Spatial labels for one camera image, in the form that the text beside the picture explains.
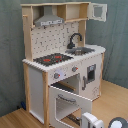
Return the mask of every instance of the play kitchen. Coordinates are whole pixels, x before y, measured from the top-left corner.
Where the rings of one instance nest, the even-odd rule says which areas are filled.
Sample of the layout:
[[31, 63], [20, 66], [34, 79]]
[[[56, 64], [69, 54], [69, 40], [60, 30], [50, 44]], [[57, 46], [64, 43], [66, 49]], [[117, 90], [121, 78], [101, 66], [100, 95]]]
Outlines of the play kitchen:
[[27, 111], [45, 128], [104, 128], [91, 111], [92, 101], [101, 95], [105, 49], [85, 44], [85, 32], [87, 20], [106, 21], [107, 5], [21, 6]]

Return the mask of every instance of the countertop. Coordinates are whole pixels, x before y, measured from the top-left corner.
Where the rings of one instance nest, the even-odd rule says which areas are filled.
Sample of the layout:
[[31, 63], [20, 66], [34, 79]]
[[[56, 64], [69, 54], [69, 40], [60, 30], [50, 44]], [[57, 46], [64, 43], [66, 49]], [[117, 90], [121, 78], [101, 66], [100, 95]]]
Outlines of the countertop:
[[73, 57], [74, 59], [70, 59], [70, 60], [67, 60], [65, 62], [62, 62], [62, 63], [58, 63], [58, 64], [55, 64], [55, 65], [52, 65], [52, 66], [49, 66], [49, 67], [46, 67], [46, 66], [43, 66], [41, 64], [38, 64], [36, 62], [31, 62], [27, 59], [24, 59], [23, 62], [28, 64], [28, 65], [31, 65], [35, 68], [38, 68], [39, 70], [42, 70], [44, 72], [48, 72], [49, 70], [51, 69], [55, 69], [55, 68], [58, 68], [58, 67], [61, 67], [61, 66], [64, 66], [66, 64], [70, 64], [70, 63], [75, 63], [77, 61], [82, 61], [83, 59], [88, 59], [90, 57], [93, 57], [93, 56], [97, 56], [101, 53], [104, 53], [105, 52], [105, 48], [101, 47], [101, 46], [97, 46], [97, 45], [85, 45], [86, 48], [90, 48], [90, 49], [94, 49], [95, 51], [94, 52], [90, 52], [88, 54], [85, 54], [85, 55], [82, 55], [82, 56], [74, 56], [74, 55], [71, 55], [71, 54], [67, 54], [65, 53], [65, 51], [58, 51], [56, 53], [61, 53], [61, 54], [64, 54], [64, 55], [67, 55], [67, 56], [71, 56]]

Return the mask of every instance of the gray wall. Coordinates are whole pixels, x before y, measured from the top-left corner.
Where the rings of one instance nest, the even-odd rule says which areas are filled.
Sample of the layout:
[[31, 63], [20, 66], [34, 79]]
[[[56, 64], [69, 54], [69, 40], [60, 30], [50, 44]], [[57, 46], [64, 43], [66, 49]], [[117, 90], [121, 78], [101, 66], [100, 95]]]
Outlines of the gray wall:
[[[20, 3], [80, 0], [0, 0], [0, 116], [25, 101], [24, 38]], [[106, 48], [103, 79], [128, 88], [128, 1], [83, 0], [108, 4], [107, 21], [87, 21], [86, 43]]]

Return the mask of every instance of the kitchen side panel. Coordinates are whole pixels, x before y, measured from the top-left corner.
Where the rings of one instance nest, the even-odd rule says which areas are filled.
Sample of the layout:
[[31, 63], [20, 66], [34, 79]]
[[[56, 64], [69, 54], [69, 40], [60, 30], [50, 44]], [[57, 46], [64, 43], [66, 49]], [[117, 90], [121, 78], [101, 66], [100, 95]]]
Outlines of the kitchen side panel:
[[[94, 100], [99, 97], [101, 64], [102, 64], [102, 54], [83, 60], [79, 95], [91, 100]], [[94, 68], [94, 72], [93, 71], [90, 72], [89, 75], [88, 69], [91, 67]]]
[[42, 71], [29, 66], [30, 113], [44, 123]]

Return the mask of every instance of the sink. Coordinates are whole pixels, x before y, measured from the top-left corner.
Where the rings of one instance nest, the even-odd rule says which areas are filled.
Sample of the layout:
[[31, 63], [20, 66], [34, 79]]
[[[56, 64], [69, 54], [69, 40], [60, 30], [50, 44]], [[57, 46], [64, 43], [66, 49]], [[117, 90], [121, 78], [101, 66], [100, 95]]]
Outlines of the sink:
[[68, 54], [72, 54], [75, 56], [80, 56], [80, 55], [84, 55], [84, 54], [88, 54], [90, 52], [94, 52], [94, 49], [90, 49], [90, 48], [86, 48], [86, 47], [77, 47], [77, 48], [73, 48], [73, 49], [68, 49], [65, 51], [65, 53]]

